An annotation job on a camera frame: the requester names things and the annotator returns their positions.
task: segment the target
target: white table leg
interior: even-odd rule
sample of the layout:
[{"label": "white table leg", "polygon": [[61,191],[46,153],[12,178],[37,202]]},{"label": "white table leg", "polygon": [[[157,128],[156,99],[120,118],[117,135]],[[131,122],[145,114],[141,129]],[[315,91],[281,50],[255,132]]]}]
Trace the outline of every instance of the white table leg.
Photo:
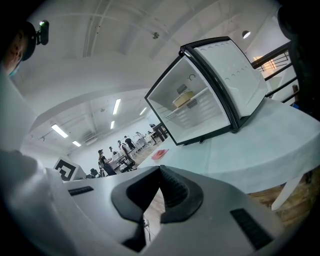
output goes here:
[{"label": "white table leg", "polygon": [[282,191],[280,192],[280,194],[278,195],[278,197],[276,198],[276,200],[273,202],[273,204],[271,205],[271,211],[275,211],[277,210],[280,206],[282,206],[282,204],[288,199],[288,197],[290,197],[290,195],[292,194],[292,192],[295,190],[295,188],[297,187],[297,185],[299,184],[301,178],[303,175],[296,177],[290,181],[288,181]]}]

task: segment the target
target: black rubber pad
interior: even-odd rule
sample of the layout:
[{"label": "black rubber pad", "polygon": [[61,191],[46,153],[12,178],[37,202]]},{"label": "black rubber pad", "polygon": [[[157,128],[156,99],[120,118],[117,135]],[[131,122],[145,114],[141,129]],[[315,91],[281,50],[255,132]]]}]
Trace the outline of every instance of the black rubber pad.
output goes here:
[{"label": "black rubber pad", "polygon": [[70,189],[68,191],[69,191],[70,195],[73,197],[73,196],[76,196],[76,195],[87,193],[87,192],[92,191],[92,190],[94,190],[92,187],[84,186],[84,187],[79,187],[79,188],[75,188],[75,189]]},{"label": "black rubber pad", "polygon": [[230,213],[256,250],[261,249],[272,241],[272,238],[245,209],[235,209],[230,211]]}]

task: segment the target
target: mini fridge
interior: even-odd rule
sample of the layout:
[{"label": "mini fridge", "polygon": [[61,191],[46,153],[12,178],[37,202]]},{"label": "mini fridge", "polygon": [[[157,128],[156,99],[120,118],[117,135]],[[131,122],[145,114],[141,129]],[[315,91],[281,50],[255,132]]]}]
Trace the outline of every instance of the mini fridge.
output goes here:
[{"label": "mini fridge", "polygon": [[145,96],[176,145],[236,133],[268,91],[227,36],[183,45]]}]

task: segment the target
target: wooden floor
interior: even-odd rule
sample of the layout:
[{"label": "wooden floor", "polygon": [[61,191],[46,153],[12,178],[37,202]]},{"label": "wooden floor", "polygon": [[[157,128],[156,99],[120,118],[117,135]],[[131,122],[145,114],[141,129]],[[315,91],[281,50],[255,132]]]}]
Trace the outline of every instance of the wooden floor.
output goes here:
[{"label": "wooden floor", "polygon": [[[283,187],[284,184],[249,195],[271,210],[272,203],[278,197]],[[290,227],[303,221],[308,216],[319,192],[320,167],[312,171],[311,183],[306,183],[306,175],[304,175],[290,197],[275,211],[282,220],[284,226]],[[163,212],[165,212],[164,198],[159,189],[149,208],[144,213],[145,219],[149,221],[151,241],[160,231],[160,216]],[[149,234],[147,231],[145,234],[148,244]]]}]

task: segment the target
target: black railing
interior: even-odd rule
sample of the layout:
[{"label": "black railing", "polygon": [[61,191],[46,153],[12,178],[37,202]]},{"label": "black railing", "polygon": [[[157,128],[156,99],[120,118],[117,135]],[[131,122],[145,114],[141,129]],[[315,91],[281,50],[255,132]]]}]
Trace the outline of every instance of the black railing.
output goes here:
[{"label": "black railing", "polygon": [[[270,69],[276,69],[278,67],[284,66],[284,67],[280,68],[279,70],[277,70],[276,72],[274,72],[273,74],[266,77],[264,79],[265,81],[268,81],[269,79],[273,78],[274,76],[278,75],[282,71],[284,71],[287,68],[292,66],[292,63],[288,63],[288,61],[289,61],[289,58],[288,58],[289,57],[289,53],[288,53],[289,43],[290,42],[287,42],[286,44],[278,47],[277,49],[274,49],[273,51],[267,53],[266,55],[262,56],[261,58],[255,60],[254,62],[251,63],[252,67],[255,70],[260,70],[261,72],[264,72],[264,71],[270,70]],[[267,93],[265,95],[265,97],[267,97],[267,98],[270,97],[271,95],[275,94],[276,92],[282,90],[283,88],[285,88],[286,86],[291,84],[296,79],[297,79],[297,77],[292,78],[291,80],[289,80],[285,84],[279,86],[277,89],[274,89],[273,91],[270,91],[269,93]],[[288,100],[295,97],[298,93],[299,93],[299,90],[295,91],[292,95],[290,95],[289,97],[282,100],[282,102],[283,103],[287,102]]]}]

